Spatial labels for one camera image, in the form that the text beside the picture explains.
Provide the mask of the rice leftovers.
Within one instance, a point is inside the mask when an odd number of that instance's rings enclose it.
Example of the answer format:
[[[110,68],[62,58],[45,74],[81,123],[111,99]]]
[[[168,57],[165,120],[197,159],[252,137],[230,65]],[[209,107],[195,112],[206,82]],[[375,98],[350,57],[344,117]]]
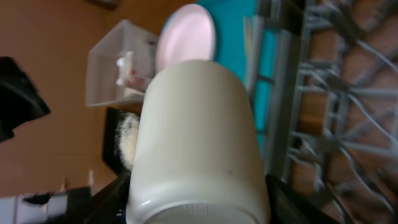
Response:
[[[134,163],[137,136],[139,130],[139,116],[123,111],[116,126],[116,145],[123,166],[131,171]]]

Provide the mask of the large white plate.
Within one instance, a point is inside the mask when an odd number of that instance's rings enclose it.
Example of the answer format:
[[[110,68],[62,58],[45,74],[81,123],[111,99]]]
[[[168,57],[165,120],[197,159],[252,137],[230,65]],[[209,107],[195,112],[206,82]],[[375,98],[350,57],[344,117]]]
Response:
[[[155,69],[186,60],[213,60],[216,31],[210,13],[199,4],[186,4],[166,22],[155,53]]]

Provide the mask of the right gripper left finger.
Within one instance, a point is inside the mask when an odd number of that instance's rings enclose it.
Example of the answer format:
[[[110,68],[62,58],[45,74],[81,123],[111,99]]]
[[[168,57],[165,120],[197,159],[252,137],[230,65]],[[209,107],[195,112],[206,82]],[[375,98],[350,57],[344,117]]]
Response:
[[[123,172],[89,201],[84,224],[126,224],[130,172]]]

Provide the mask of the red snack wrapper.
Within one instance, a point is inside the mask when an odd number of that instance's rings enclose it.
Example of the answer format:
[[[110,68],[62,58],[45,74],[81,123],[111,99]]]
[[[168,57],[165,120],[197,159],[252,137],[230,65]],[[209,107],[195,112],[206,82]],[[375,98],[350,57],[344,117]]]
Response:
[[[135,69],[132,69],[128,76],[124,79],[124,86],[137,91],[145,92],[151,78],[143,77],[137,74]]]

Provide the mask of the white cup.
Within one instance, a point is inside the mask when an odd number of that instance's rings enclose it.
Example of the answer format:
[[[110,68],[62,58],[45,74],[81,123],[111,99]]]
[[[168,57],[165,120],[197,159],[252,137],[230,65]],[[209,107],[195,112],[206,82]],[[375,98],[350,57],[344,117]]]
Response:
[[[226,67],[191,60],[159,72],[144,97],[128,223],[269,223],[246,90]]]

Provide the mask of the white napkin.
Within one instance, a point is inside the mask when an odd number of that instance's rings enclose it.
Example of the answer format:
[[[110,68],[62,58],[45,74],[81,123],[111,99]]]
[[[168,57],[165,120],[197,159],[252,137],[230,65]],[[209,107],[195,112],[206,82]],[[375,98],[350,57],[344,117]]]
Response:
[[[116,61],[116,65],[119,68],[116,84],[119,86],[130,86],[134,74],[134,53],[132,51],[126,52]]]

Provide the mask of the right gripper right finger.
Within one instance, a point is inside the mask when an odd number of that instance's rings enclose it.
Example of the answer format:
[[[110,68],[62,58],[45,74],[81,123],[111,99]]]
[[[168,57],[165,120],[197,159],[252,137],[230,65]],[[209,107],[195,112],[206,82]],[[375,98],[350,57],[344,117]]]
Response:
[[[271,206],[270,224],[338,224],[276,176],[266,175]]]

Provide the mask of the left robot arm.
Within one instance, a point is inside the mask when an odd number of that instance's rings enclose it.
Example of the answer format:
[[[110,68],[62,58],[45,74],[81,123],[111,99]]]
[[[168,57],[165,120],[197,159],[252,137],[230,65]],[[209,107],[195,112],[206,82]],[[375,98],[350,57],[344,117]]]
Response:
[[[50,114],[50,109],[24,71],[11,57],[1,57],[1,142],[18,126]]]

